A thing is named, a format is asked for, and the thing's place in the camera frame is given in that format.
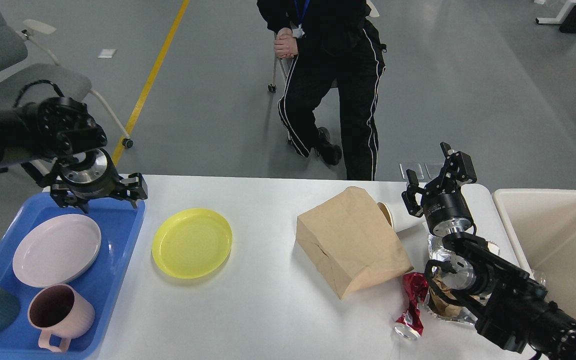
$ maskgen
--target yellow floor line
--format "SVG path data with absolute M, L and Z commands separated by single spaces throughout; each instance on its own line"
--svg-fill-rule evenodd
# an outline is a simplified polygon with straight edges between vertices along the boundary
M 144 107 L 144 103 L 148 98 L 148 94 L 151 92 L 151 88 L 153 87 L 153 83 L 157 78 L 157 73 L 159 73 L 160 68 L 162 67 L 162 63 L 166 58 L 166 54 L 169 50 L 170 43 L 172 43 L 172 39 L 175 37 L 175 33 L 177 32 L 177 28 L 179 27 L 179 23 L 181 22 L 181 18 L 184 17 L 184 13 L 186 12 L 186 8 L 188 7 L 188 3 L 190 0 L 183 0 L 181 7 L 179 8 L 179 12 L 176 14 L 176 18 L 174 18 L 174 22 L 170 27 L 170 31 L 166 36 L 166 41 L 161 46 L 161 50 L 159 51 L 159 55 L 157 56 L 157 60 L 155 60 L 155 64 L 152 66 L 152 70 L 150 71 L 150 75 L 148 75 L 148 79 L 146 80 L 146 84 L 143 85 L 143 89 L 141 90 L 141 95 L 139 95 L 139 100 L 137 100 L 137 104 L 135 104 L 134 109 L 132 109 L 132 114 L 128 119 L 128 124 L 126 125 L 126 132 L 130 134 L 135 127 L 135 123 L 137 123 L 137 119 L 139 118 L 139 114 L 142 112 L 142 108 Z M 124 146 L 122 145 L 122 140 L 119 139 L 117 146 L 114 148 L 114 152 L 112 153 L 112 162 L 114 162 L 115 166 L 119 163 L 119 159 L 122 157 L 122 153 L 124 152 Z

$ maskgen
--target trash bin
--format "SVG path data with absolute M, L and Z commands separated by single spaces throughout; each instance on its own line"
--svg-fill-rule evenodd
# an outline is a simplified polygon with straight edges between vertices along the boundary
M 548 300 L 576 319 L 576 190 L 499 189 L 493 200 L 519 266 L 542 272 Z

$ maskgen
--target chair leg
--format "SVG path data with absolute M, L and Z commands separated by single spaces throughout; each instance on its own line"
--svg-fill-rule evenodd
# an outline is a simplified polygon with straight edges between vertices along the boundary
M 277 77 L 277 62 L 279 59 L 277 57 L 274 58 L 274 64 L 272 64 L 272 82 L 271 85 L 275 85 L 275 78 Z
M 99 100 L 99 102 L 101 103 L 101 105 L 103 105 L 105 111 L 108 112 L 112 120 L 114 120 L 114 122 L 117 123 L 117 126 L 119 127 L 119 129 L 121 129 L 121 132 L 123 133 L 123 137 L 127 140 L 130 140 L 130 134 L 128 133 L 128 131 L 126 131 L 126 128 L 124 127 L 124 125 L 122 125 L 121 121 L 119 121 L 117 115 L 110 108 L 110 105 L 108 105 L 105 98 L 103 98 L 103 96 L 98 91 L 96 91 L 96 89 L 93 88 L 90 89 L 90 94 L 93 94 L 94 97 Z
M 44 164 L 42 164 L 42 162 L 39 160 L 32 160 L 30 161 L 30 164 L 36 167 L 37 170 L 39 170 L 39 173 L 41 173 L 41 175 L 46 175 L 50 173 L 50 170 L 48 170 L 48 168 L 46 168 L 46 166 L 44 166 Z
M 286 71 L 286 68 L 284 67 L 284 61 L 282 59 L 277 58 L 277 61 L 279 62 L 279 68 L 281 69 L 281 73 L 283 74 L 283 80 L 287 81 L 288 80 L 288 71 Z

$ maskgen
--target hands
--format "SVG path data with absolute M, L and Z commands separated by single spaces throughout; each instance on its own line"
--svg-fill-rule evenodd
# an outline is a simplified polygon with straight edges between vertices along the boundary
M 281 59 L 291 59 L 299 55 L 292 29 L 284 27 L 277 32 L 277 37 L 274 39 L 274 54 Z

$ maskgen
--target chair wheel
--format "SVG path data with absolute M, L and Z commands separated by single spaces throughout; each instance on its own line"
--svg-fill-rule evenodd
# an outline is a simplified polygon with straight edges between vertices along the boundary
M 133 145 L 135 145 L 135 142 L 132 141 L 132 139 L 122 139 L 121 145 L 123 145 L 123 147 L 126 149 L 130 149 L 133 147 Z

